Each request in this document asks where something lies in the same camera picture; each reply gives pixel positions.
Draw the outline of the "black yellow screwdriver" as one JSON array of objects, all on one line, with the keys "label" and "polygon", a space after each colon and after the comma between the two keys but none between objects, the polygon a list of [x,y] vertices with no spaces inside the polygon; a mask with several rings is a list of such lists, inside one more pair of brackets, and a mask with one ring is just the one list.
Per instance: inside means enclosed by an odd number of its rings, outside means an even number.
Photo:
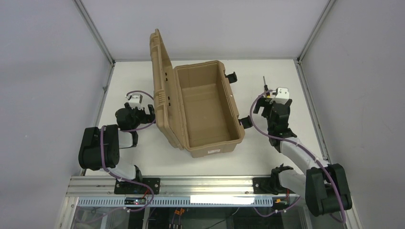
[{"label": "black yellow screwdriver", "polygon": [[263,97],[265,98],[265,101],[266,101],[268,104],[271,104],[271,100],[272,100],[272,98],[271,98],[271,92],[272,92],[272,90],[269,89],[269,87],[268,87],[268,85],[267,85],[267,83],[266,83],[266,78],[265,78],[265,76],[263,76],[263,82],[264,82],[264,91],[265,91],[265,95],[263,95]]}]

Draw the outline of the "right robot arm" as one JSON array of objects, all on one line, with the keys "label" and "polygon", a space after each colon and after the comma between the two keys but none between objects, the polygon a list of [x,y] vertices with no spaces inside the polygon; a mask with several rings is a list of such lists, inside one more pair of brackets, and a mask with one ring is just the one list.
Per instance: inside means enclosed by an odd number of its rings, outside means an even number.
[{"label": "right robot arm", "polygon": [[271,170],[269,181],[259,186],[274,194],[291,190],[304,197],[312,215],[317,217],[340,212],[340,222],[345,222],[345,211],[352,209],[353,205],[345,170],[338,163],[330,164],[317,158],[300,143],[288,126],[291,103],[291,99],[282,104],[262,95],[251,106],[251,114],[263,109],[267,131],[259,132],[268,137],[271,146],[293,161],[302,172],[299,174],[291,166],[280,165]]}]

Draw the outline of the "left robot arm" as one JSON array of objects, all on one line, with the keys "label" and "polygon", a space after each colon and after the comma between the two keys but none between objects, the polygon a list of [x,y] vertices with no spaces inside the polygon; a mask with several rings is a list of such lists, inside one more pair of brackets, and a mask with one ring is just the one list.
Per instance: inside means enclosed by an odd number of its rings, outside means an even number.
[{"label": "left robot arm", "polygon": [[141,124],[151,125],[155,121],[153,105],[145,107],[125,103],[115,112],[117,123],[104,127],[85,129],[78,153],[82,169],[103,170],[118,180],[142,183],[140,169],[120,156],[121,149],[138,145],[138,130]]}]

